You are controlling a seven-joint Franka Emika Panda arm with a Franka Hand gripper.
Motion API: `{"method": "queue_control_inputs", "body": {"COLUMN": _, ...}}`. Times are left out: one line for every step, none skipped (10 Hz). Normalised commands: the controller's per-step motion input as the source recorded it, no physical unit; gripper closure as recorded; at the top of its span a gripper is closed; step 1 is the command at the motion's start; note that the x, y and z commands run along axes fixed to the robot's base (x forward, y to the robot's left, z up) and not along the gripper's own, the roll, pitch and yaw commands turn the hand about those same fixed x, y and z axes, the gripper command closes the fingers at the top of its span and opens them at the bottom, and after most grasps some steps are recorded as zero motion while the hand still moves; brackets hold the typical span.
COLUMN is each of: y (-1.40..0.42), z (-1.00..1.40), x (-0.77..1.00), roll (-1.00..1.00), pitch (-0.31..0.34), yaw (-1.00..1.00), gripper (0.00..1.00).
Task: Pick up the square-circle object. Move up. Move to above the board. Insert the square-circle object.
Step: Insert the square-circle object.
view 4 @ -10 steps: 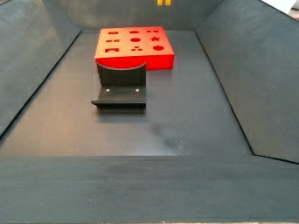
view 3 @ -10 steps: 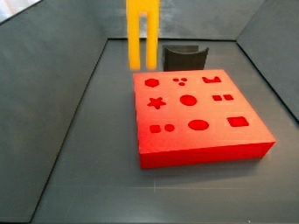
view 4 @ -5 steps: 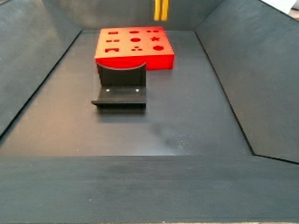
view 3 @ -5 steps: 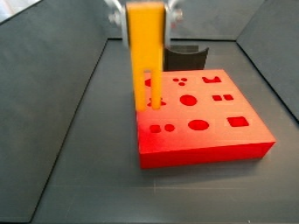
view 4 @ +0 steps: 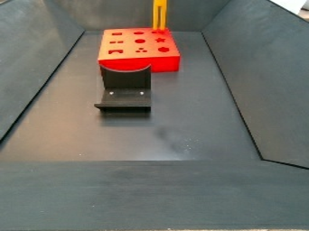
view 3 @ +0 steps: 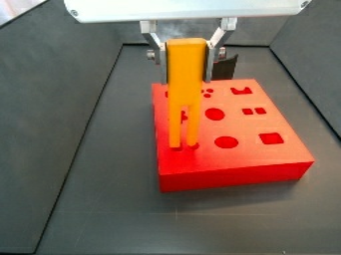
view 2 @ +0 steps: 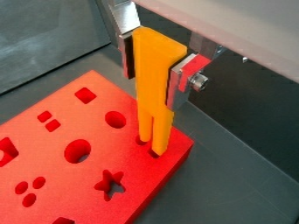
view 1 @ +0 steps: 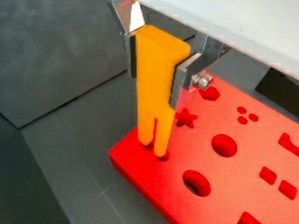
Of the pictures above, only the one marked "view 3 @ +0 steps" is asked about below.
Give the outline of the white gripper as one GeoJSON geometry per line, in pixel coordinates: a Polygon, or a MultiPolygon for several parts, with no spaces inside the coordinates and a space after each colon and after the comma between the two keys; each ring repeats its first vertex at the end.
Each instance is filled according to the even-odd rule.
{"type": "Polygon", "coordinates": [[[223,43],[235,30],[235,17],[268,17],[298,14],[312,0],[64,0],[70,14],[82,23],[142,21],[141,31],[153,47],[147,58],[161,66],[162,83],[169,82],[167,45],[158,36],[158,22],[221,18],[206,41],[203,80],[211,80],[213,64],[223,59],[223,43]]]}

